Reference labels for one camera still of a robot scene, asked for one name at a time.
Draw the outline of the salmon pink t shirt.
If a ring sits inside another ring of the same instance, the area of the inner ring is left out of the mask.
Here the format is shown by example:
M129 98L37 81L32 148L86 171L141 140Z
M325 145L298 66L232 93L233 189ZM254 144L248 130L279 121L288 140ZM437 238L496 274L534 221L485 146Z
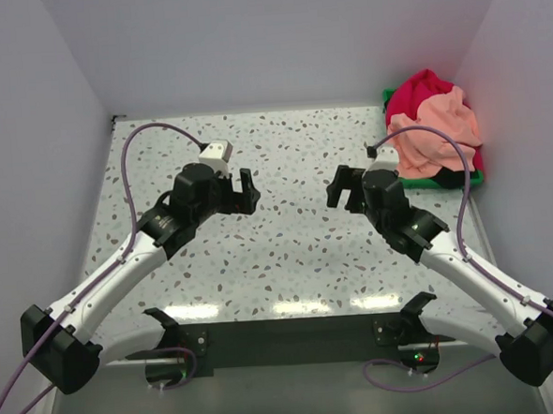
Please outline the salmon pink t shirt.
M413 119L406 113L392 115L387 132L400 132L390 142L399 154L401 177L422 180L441 169L475 170L473 158L482 141L476 116L464 99L464 91L454 86L448 94L424 99Z

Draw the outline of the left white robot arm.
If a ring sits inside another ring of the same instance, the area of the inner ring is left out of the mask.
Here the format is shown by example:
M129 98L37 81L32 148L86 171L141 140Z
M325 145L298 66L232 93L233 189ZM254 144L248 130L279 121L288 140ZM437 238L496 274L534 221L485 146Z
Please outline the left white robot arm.
M85 386L110 347L94 343L97 327L151 272L196 237L214 214L254 214L261 193L249 169L240 170L241 190L209 165L190 163L172 190L136 222L113 255L68 295L48 308L33 304L22 313L22 355L60 392Z

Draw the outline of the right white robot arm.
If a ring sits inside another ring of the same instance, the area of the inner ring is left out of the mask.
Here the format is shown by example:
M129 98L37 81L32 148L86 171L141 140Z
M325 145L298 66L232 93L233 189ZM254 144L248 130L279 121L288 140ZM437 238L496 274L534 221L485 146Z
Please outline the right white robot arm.
M547 380L553 372L553 298L515 281L466 247L441 219L411 205L395 171L339 166L326 188L328 207L337 207L345 190L348 212L365 215L392 250L444 276L501 327L491 333L467 321L433 316L426 311L432 298L425 295L417 299L418 309L402 310L401 330L409 340L452 337L490 351L532 387Z

